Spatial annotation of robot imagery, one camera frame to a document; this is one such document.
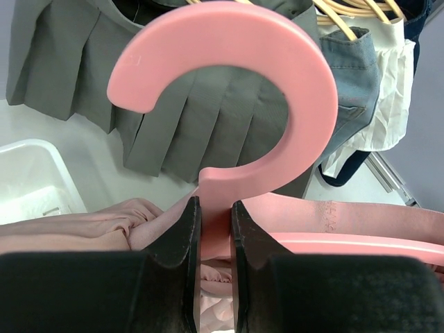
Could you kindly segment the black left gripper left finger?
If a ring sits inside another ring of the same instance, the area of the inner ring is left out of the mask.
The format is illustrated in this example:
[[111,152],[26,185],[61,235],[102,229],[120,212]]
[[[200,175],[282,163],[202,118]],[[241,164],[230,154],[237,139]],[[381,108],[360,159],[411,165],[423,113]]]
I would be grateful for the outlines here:
[[197,332],[200,203],[140,250],[1,252],[2,332]]

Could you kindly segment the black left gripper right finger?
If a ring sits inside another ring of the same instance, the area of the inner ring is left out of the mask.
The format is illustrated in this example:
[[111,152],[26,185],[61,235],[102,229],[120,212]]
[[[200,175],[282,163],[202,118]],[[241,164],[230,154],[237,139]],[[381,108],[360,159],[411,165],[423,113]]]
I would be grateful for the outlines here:
[[231,210],[236,332],[442,332],[443,247],[350,234],[269,234]]

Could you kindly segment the pink plastic hanger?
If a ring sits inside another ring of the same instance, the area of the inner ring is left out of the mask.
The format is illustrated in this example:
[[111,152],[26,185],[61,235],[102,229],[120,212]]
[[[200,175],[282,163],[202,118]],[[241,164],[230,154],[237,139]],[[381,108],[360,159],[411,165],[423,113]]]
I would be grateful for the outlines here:
[[336,122],[338,98],[320,49],[299,27],[271,10],[210,1],[172,10],[143,28],[124,49],[108,83],[120,108],[150,112],[177,77],[230,65],[272,81],[289,107],[275,148],[250,164],[206,168],[198,189],[203,259],[230,254],[230,210],[243,203],[254,229],[293,253],[401,255],[443,265],[443,215],[399,205],[308,201],[277,195],[320,156]]

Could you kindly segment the pink ruffled skirt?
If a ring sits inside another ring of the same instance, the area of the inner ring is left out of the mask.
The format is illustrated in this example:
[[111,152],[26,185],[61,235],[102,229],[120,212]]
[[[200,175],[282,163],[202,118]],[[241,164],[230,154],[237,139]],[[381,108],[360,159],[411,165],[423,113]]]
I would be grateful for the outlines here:
[[[185,209],[185,199],[167,211],[134,198],[91,214],[66,214],[1,226],[1,252],[140,250],[166,232]],[[355,234],[443,244],[443,214],[417,207],[310,201],[278,194],[244,200],[267,232]],[[200,329],[234,327],[228,252],[206,259],[200,273]]]

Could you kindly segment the light blue denim skirt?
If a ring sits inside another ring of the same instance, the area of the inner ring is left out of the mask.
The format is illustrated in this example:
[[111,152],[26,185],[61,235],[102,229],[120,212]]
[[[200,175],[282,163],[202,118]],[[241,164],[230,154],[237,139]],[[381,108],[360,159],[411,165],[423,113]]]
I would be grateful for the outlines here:
[[372,35],[366,28],[353,27],[352,32],[357,36],[355,40],[349,40],[340,30],[320,38],[321,51],[336,81],[339,106],[334,132],[317,165],[371,122],[379,96]]

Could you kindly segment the grey pleated skirt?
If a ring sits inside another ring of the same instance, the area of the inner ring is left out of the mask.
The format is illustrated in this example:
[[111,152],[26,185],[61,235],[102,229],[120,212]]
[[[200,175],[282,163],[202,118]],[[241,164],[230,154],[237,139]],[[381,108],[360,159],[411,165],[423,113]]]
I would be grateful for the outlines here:
[[6,99],[50,117],[79,114],[116,130],[123,165],[193,182],[205,167],[259,159],[287,122],[282,93],[260,75],[207,67],[170,84],[148,114],[113,105],[106,89],[129,41],[183,1],[17,1],[10,32]]

